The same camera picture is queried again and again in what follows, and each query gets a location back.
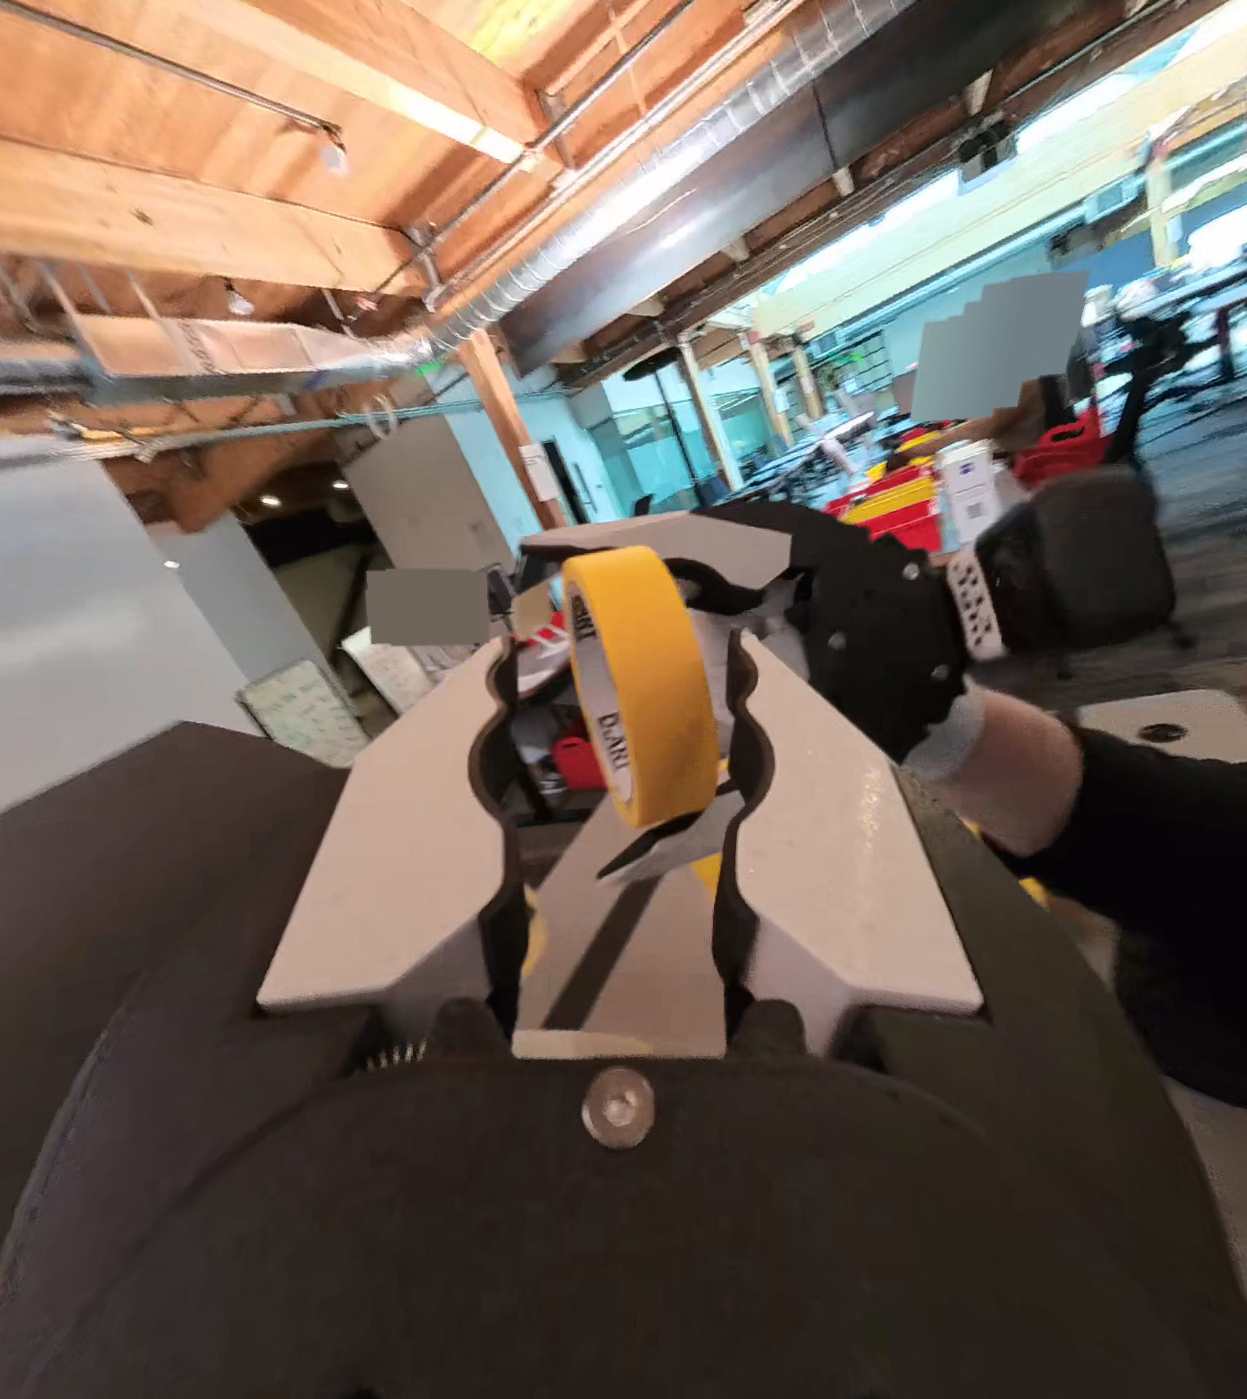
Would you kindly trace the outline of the black mesh office chair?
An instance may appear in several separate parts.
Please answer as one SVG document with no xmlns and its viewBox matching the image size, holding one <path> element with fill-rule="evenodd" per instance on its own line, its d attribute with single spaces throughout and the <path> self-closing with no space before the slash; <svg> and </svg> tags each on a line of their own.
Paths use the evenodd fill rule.
<svg viewBox="0 0 1247 1399">
<path fill-rule="evenodd" d="M 1084 330 L 1074 350 L 1070 350 L 1070 368 L 1101 368 L 1101 376 L 1127 376 L 1124 388 L 1124 408 L 1118 427 L 1105 427 L 1105 412 L 1101 412 L 1101 388 L 1093 386 L 1093 412 L 1095 412 L 1095 427 L 1074 427 L 1070 435 L 1070 451 L 1067 451 L 1067 466 L 1058 466 L 1058 475 L 1067 471 L 1084 471 L 1084 466 L 1101 466 L 1101 465 L 1127 465 L 1136 471 L 1144 471 L 1141 465 L 1141 419 L 1155 408 L 1155 386 L 1179 368 L 1185 368 L 1185 362 L 1195 359 L 1195 340 L 1185 336 L 1185 322 L 1189 311 L 1163 311 L 1163 318 L 1132 318 L 1119 322 L 1119 330 L 1127 332 L 1127 350 L 1119 359 L 1105 359 L 1101 340 Z"/>
</svg>

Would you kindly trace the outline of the silver ventilation ducts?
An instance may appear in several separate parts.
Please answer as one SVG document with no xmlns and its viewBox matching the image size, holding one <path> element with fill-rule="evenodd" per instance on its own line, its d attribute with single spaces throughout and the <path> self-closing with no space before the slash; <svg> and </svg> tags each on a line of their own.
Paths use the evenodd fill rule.
<svg viewBox="0 0 1247 1399">
<path fill-rule="evenodd" d="M 877 19 L 572 5 L 0 5 L 0 399 L 310 395 L 553 288 Z"/>
</svg>

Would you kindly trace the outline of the handwritten whiteboard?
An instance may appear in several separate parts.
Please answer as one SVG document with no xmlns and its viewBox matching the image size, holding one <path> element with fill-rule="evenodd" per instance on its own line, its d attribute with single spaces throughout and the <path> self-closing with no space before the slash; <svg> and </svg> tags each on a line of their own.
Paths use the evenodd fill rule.
<svg viewBox="0 0 1247 1399">
<path fill-rule="evenodd" d="M 345 693 L 310 656 L 246 681 L 240 690 L 240 707 L 271 741 L 327 767 L 355 767 L 355 758 L 371 748 L 371 734 Z"/>
<path fill-rule="evenodd" d="M 404 718 L 412 714 L 436 681 L 423 662 L 404 643 L 377 643 L 371 638 L 348 638 L 345 656 L 366 672 L 381 703 Z"/>
</svg>

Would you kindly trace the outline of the long red bin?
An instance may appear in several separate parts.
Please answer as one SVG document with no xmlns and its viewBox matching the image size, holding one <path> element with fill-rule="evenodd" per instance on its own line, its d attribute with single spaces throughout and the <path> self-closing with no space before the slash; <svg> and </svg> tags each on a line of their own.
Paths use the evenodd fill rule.
<svg viewBox="0 0 1247 1399">
<path fill-rule="evenodd" d="M 943 549 L 943 522 L 931 481 L 896 483 L 887 493 L 851 493 L 825 503 L 841 525 L 860 525 L 875 540 L 896 538 L 906 549 Z"/>
</svg>

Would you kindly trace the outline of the yellow tape roll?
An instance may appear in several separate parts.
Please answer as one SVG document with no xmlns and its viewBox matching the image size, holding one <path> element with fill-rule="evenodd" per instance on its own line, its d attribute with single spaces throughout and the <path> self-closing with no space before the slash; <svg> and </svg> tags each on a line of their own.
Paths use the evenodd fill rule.
<svg viewBox="0 0 1247 1399">
<path fill-rule="evenodd" d="M 600 771 L 630 830 L 704 812 L 717 721 L 704 656 L 668 568 L 649 546 L 562 568 L 572 672 Z"/>
</svg>

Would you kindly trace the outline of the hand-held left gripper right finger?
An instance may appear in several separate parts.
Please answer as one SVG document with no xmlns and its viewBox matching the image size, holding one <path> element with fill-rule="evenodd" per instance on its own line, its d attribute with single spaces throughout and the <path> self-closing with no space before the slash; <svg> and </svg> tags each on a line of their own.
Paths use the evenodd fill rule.
<svg viewBox="0 0 1247 1399">
<path fill-rule="evenodd" d="M 784 1003 L 807 1055 L 869 1011 L 980 1017 L 985 994 L 896 763 L 739 631 L 727 652 L 729 784 L 714 966 L 729 1007 Z"/>
</svg>

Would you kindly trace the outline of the red bag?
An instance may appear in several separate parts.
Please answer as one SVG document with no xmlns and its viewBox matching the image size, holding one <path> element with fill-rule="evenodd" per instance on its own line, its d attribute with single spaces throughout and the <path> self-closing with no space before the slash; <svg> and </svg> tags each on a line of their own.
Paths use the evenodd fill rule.
<svg viewBox="0 0 1247 1399">
<path fill-rule="evenodd" d="M 1105 435 L 1095 401 L 1067 427 L 1051 427 L 1036 446 L 1012 456 L 1012 475 L 1027 488 L 1101 466 L 1108 458 L 1113 435 Z"/>
</svg>

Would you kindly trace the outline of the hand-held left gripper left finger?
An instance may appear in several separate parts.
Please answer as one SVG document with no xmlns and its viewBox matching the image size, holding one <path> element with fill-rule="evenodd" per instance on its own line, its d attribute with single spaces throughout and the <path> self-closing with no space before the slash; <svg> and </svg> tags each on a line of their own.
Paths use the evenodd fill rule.
<svg viewBox="0 0 1247 1399">
<path fill-rule="evenodd" d="M 514 1033 L 531 953 L 514 707 L 519 649 L 490 641 L 355 758 L 260 1011 L 371 1007 L 390 1037 L 427 1037 L 469 997 Z"/>
</svg>

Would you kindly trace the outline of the yellow plastic bin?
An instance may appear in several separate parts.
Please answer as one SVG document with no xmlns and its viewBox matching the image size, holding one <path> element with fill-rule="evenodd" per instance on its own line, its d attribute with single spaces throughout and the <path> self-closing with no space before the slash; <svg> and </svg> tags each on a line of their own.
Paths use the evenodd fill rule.
<svg viewBox="0 0 1247 1399">
<path fill-rule="evenodd" d="M 714 857 L 702 857 L 689 866 L 698 874 L 698 884 L 704 888 L 704 895 L 714 900 L 717 895 L 717 853 Z M 1021 877 L 1021 889 L 1051 910 L 1051 889 L 1036 877 Z M 525 953 L 525 966 L 523 966 L 523 975 L 531 982 L 532 967 L 542 966 L 545 949 L 551 949 L 551 924 L 542 913 L 542 900 L 536 889 L 525 889 L 531 895 L 531 953 Z"/>
</svg>

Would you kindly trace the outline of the person's right hand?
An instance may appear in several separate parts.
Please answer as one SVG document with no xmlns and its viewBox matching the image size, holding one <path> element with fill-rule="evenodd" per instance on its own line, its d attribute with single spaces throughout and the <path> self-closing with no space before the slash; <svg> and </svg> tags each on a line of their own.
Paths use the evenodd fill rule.
<svg viewBox="0 0 1247 1399">
<path fill-rule="evenodd" d="M 926 728 L 926 734 L 909 748 L 906 758 L 897 758 L 897 767 L 925 784 L 946 784 L 971 763 L 980 734 L 985 693 L 968 681 L 966 693 L 946 707 L 946 718 Z"/>
</svg>

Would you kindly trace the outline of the black sheet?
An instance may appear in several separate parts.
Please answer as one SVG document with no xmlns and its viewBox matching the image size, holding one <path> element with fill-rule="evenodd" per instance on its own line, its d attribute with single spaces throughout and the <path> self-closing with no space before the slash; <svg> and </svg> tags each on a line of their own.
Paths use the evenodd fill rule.
<svg viewBox="0 0 1247 1399">
<path fill-rule="evenodd" d="M 327 830 L 348 771 L 175 721 L 0 812 L 0 1251 L 89 1045 L 275 835 Z"/>
</svg>

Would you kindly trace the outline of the white card display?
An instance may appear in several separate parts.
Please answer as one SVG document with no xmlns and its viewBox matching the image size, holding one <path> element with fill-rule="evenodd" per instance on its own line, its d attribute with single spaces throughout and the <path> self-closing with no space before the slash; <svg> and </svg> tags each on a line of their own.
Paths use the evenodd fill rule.
<svg viewBox="0 0 1247 1399">
<path fill-rule="evenodd" d="M 943 549 L 968 549 L 1001 519 L 999 456 L 990 440 L 937 451 Z"/>
</svg>

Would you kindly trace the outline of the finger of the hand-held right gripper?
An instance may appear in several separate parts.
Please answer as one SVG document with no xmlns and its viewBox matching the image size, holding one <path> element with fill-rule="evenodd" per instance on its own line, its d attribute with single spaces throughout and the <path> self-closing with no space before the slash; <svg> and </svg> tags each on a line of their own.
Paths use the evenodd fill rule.
<svg viewBox="0 0 1247 1399">
<path fill-rule="evenodd" d="M 741 812 L 739 786 L 717 786 L 704 812 L 674 817 L 655 830 L 630 835 L 606 866 L 600 866 L 600 884 L 649 884 L 666 877 L 678 866 L 693 866 L 702 857 L 721 853 L 727 830 Z"/>
<path fill-rule="evenodd" d="M 523 540 L 523 583 L 532 587 L 579 554 L 644 546 L 660 554 L 686 606 L 704 615 L 759 612 L 767 587 L 791 568 L 791 538 L 704 513 L 625 519 L 562 525 Z"/>
</svg>

